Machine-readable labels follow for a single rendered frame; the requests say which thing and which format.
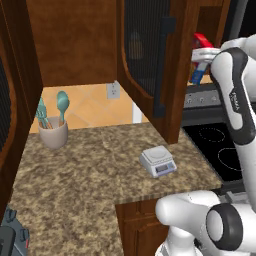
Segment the beige utensil pot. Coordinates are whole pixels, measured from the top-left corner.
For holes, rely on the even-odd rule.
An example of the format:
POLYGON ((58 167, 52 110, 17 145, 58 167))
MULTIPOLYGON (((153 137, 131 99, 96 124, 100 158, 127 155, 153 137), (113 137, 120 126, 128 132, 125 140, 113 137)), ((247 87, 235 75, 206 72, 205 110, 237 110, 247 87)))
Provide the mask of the beige utensil pot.
POLYGON ((64 124, 60 126, 58 116, 49 117, 48 120, 52 125, 52 129, 38 127, 40 138, 46 147, 50 149, 60 149, 68 140, 68 124, 64 122, 64 124))

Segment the brown wooden base cabinet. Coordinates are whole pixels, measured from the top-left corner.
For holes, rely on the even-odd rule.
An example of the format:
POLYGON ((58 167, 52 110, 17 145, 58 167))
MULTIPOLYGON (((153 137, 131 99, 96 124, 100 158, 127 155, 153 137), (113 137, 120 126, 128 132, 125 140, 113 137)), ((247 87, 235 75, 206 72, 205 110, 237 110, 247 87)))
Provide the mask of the brown wooden base cabinet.
POLYGON ((151 199, 115 206, 124 256, 155 256, 164 242, 168 227, 156 218, 156 202, 151 199))

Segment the black extractor hood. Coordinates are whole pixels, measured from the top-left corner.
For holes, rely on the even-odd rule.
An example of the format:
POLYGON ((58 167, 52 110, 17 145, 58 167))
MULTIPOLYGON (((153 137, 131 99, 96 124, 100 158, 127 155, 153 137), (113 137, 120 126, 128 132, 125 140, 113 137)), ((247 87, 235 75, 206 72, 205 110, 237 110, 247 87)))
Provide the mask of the black extractor hood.
POLYGON ((222 41, 256 34, 256 0, 231 0, 222 41))

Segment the teal slotted spatula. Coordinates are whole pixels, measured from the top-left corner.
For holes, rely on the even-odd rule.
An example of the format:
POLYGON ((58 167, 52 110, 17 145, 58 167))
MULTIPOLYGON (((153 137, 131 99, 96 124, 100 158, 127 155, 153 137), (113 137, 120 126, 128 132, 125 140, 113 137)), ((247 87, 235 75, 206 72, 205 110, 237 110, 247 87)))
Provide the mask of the teal slotted spatula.
POLYGON ((39 125, 42 128, 45 128, 45 129, 51 129, 52 128, 52 126, 51 126, 51 124, 50 124, 50 122, 47 118, 46 106, 44 104, 43 99, 39 100, 38 107, 37 107, 37 110, 36 110, 36 117, 38 119, 39 125))

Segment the grey digital scale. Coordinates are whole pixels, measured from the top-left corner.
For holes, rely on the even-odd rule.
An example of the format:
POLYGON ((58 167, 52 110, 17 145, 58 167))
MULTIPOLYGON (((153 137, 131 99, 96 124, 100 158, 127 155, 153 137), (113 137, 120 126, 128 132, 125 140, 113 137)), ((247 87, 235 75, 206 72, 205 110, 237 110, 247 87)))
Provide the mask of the grey digital scale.
POLYGON ((177 170, 172 154, 164 146, 144 150, 139 156, 140 163, 154 178, 177 170))

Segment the teal spoon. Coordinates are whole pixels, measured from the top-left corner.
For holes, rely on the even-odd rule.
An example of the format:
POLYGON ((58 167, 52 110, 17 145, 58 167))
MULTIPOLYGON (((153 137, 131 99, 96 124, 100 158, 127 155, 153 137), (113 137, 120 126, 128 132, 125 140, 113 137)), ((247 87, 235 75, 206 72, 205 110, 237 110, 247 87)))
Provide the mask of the teal spoon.
POLYGON ((59 125, 64 124, 64 114, 70 104, 69 97, 65 91, 59 91, 57 94, 57 108, 60 111, 59 125))

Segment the wooden mesh cabinet door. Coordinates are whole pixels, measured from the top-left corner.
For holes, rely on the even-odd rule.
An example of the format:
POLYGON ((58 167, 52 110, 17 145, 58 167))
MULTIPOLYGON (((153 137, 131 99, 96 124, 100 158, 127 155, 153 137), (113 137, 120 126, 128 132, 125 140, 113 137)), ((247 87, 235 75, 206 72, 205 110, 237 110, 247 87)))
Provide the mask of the wooden mesh cabinet door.
POLYGON ((0 59, 11 100, 10 128, 0 150, 1 220, 43 89, 26 0, 0 0, 0 59))
POLYGON ((178 141, 199 0, 116 0, 117 81, 169 144, 178 141))

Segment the black hob with control panel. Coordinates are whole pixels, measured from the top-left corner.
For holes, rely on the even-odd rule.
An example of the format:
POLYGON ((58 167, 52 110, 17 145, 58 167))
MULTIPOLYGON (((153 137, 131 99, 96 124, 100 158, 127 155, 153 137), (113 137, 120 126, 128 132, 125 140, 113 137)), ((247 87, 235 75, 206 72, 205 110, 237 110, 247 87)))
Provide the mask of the black hob with control panel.
POLYGON ((187 87, 181 126, 221 180, 219 194, 244 192, 237 152, 214 84, 187 87))

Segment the brown wooden wall cabinet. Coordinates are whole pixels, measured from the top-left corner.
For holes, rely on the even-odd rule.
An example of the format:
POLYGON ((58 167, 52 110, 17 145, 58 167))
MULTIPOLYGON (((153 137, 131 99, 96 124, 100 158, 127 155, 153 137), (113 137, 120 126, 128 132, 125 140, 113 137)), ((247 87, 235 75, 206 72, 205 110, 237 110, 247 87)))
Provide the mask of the brown wooden wall cabinet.
POLYGON ((155 21, 162 0, 26 0, 43 84, 104 84, 124 74, 124 16, 155 21))

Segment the red white blue food box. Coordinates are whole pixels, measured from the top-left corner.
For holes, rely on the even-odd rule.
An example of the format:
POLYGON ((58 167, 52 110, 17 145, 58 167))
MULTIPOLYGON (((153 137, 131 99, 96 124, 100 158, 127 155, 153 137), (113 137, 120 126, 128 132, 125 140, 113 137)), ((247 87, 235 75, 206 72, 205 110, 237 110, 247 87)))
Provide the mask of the red white blue food box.
MULTIPOLYGON (((198 48, 212 48, 213 44, 205 37, 204 34, 195 33, 193 38, 193 49, 198 48)), ((208 64, 207 63, 197 63, 193 62, 191 67, 191 77, 190 82, 193 85, 199 85, 203 75, 207 70, 208 64)))

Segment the white wall socket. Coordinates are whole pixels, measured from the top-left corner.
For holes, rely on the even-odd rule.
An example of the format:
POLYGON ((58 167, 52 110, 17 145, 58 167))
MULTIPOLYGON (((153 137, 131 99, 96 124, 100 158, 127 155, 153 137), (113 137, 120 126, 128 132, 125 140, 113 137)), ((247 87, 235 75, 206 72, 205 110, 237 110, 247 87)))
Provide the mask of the white wall socket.
POLYGON ((106 85, 107 98, 118 99, 120 97, 120 84, 117 81, 106 85))

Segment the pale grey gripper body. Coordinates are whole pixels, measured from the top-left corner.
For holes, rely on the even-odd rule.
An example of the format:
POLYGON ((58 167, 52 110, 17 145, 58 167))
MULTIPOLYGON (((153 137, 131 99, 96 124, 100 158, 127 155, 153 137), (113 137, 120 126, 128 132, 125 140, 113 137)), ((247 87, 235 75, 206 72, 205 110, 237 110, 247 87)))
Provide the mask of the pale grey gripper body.
POLYGON ((191 61, 193 63, 211 63, 216 55, 221 52, 219 48, 198 48, 192 51, 191 61))

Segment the dark grey small appliance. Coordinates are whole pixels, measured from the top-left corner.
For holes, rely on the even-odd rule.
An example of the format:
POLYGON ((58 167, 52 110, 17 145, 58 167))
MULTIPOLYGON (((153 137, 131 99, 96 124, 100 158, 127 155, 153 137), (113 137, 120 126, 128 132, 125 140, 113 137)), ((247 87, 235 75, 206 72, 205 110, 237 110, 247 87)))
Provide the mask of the dark grey small appliance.
POLYGON ((0 223, 0 256, 27 256, 30 234, 17 219, 17 211, 6 207, 0 223))

